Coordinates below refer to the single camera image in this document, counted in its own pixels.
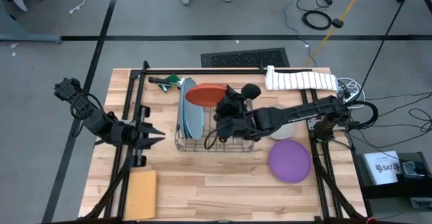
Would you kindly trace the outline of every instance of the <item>purple plate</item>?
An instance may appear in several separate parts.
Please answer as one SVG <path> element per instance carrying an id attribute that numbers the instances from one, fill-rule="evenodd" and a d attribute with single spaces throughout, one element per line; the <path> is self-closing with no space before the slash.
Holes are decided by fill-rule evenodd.
<path id="1" fill-rule="evenodd" d="M 270 150 L 270 170 L 278 180 L 298 183 L 311 172 L 310 157 L 302 144 L 293 140 L 281 140 Z"/>

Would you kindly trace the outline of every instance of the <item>black metal frame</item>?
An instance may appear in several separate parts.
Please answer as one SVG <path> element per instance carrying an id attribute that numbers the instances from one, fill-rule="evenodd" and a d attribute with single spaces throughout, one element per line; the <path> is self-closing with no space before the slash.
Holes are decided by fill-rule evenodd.
<path id="1" fill-rule="evenodd" d="M 128 111 L 130 108 L 130 103 L 132 100 L 131 99 L 132 89 L 134 87 L 134 81 L 137 77 L 139 77 L 139 85 L 138 85 L 138 93 L 137 93 L 136 104 L 135 104 L 135 109 L 134 109 L 134 116 L 133 116 L 134 119 L 136 117 L 139 117 L 139 107 L 140 107 L 140 102 L 142 99 L 142 93 L 144 91 L 144 86 L 143 86 L 144 85 L 144 79 L 145 79 L 145 76 L 147 76 L 147 75 L 163 75 L 163 74 L 172 74 L 172 73 L 179 74 L 179 75 L 181 75 L 181 74 L 206 74 L 206 75 L 214 75 L 214 74 L 262 74 L 262 75 L 264 75 L 266 73 L 266 70 L 262 67 L 259 69 L 202 69 L 202 68 L 197 68 L 197 69 L 150 69 L 150 70 L 148 70 L 148 68 L 149 68 L 148 64 L 146 62 L 144 62 L 143 69 L 132 70 L 130 72 L 128 90 L 126 92 L 125 107 L 123 110 L 122 119 L 127 119 Z M 278 69 L 277 71 L 289 73 L 289 72 L 310 72 L 312 70 L 311 69 L 290 69 L 290 68 L 287 68 L 287 69 Z M 311 90 L 310 92 L 312 93 L 313 101 L 317 101 L 318 96 L 317 96 L 316 90 Z M 307 99 L 306 90 L 301 90 L 300 94 L 302 97 L 302 102 L 307 103 L 308 99 Z M 321 201 L 323 218 L 328 218 L 328 217 L 330 217 L 330 214 L 329 214 L 329 208 L 328 208 L 328 204 L 327 204 L 327 197 L 326 197 L 326 193 L 325 193 L 325 189 L 324 189 L 323 175 L 328 174 L 328 177 L 330 178 L 330 180 L 333 182 L 335 181 L 333 167 L 331 165 L 329 148 L 328 148 L 328 145 L 323 144 L 323 157 L 324 157 L 325 166 L 327 169 L 327 171 L 325 171 L 325 169 L 324 169 L 324 172 L 323 172 L 323 170 L 317 169 L 318 166 L 320 166 L 322 168 L 322 164 L 321 164 L 321 162 L 317 162 L 317 161 L 320 161 L 320 159 L 318 156 L 318 150 L 317 150 L 316 142 L 313 140 L 313 132 L 311 130 L 308 130 L 308 134 L 309 134 L 309 140 L 311 143 L 310 147 L 311 147 L 311 151 L 312 151 L 312 155 L 313 155 L 313 163 L 314 163 L 314 168 L 315 168 L 315 175 L 317 178 L 317 187 L 318 187 L 318 191 L 319 191 L 319 198 Z M 131 157 L 132 154 L 133 154 L 132 149 L 128 148 L 126 158 L 128 159 L 128 157 Z M 116 151 L 115 151 L 115 156 L 114 156 L 111 182 L 115 179 L 115 176 L 117 175 L 121 155 L 122 155 L 122 146 L 118 146 Z M 126 193 L 128 191 L 128 189 L 127 189 L 128 180 L 129 180 L 129 176 L 127 175 L 124 178 L 124 181 L 123 181 L 123 184 L 121 187 L 119 206 L 117 209 L 117 216 L 116 216 L 117 218 L 120 218 L 120 219 L 123 218 L 123 214 L 124 214 L 124 205 L 125 205 L 125 201 L 126 201 Z M 337 200 L 337 198 L 335 196 L 335 193 L 332 193 L 332 197 L 333 197 L 333 202 L 335 204 L 336 217 L 343 217 L 342 208 L 341 208 L 339 201 Z M 104 218 L 109 218 L 111 216 L 112 204 L 113 204 L 113 200 L 111 198 L 107 203 L 107 208 L 105 209 Z M 175 222 L 171 222 L 171 221 L 170 222 L 146 221 L 146 223 L 179 223 L 180 224 L 180 223 L 185 223 L 185 222 L 182 222 L 182 221 L 175 221 Z M 194 224 L 214 223 L 214 221 L 208 221 L 208 222 L 195 221 L 193 223 Z M 266 223 L 279 223 L 279 222 L 270 221 L 270 222 L 266 222 Z M 306 223 L 316 223 L 316 221 L 289 221 L 288 223 L 306 224 Z"/>

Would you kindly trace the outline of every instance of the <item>black grate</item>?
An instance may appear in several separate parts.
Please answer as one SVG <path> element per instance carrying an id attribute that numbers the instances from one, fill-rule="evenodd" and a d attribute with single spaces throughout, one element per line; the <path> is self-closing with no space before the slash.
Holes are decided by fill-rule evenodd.
<path id="1" fill-rule="evenodd" d="M 255 49 L 201 55 L 202 67 L 289 67 L 285 48 Z"/>

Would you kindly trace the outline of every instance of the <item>yellow pole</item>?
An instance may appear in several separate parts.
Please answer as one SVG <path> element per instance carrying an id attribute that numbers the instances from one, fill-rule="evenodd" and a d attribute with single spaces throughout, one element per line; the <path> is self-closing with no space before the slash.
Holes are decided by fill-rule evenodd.
<path id="1" fill-rule="evenodd" d="M 352 5 L 354 5 L 354 2 L 356 2 L 356 0 L 351 0 L 349 6 L 346 8 L 345 12 L 342 14 L 342 16 L 339 18 L 339 20 L 343 21 L 345 16 L 348 14 L 348 12 L 351 10 Z M 304 65 L 305 67 L 308 67 L 313 58 L 315 57 L 315 55 L 317 55 L 318 51 L 323 47 L 323 45 L 327 42 L 327 39 L 329 39 L 329 37 L 335 32 L 335 27 L 333 27 L 329 34 L 319 43 L 318 47 L 313 51 L 312 56 L 309 58 L 308 63 L 306 63 L 306 65 Z"/>

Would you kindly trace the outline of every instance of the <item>orange plate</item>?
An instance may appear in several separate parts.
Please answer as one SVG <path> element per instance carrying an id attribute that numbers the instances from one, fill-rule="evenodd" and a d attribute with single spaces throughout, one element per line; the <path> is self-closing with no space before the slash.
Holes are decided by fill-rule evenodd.
<path id="1" fill-rule="evenodd" d="M 186 93 L 186 100 L 201 107 L 216 107 L 225 96 L 227 86 L 218 84 L 199 84 Z"/>

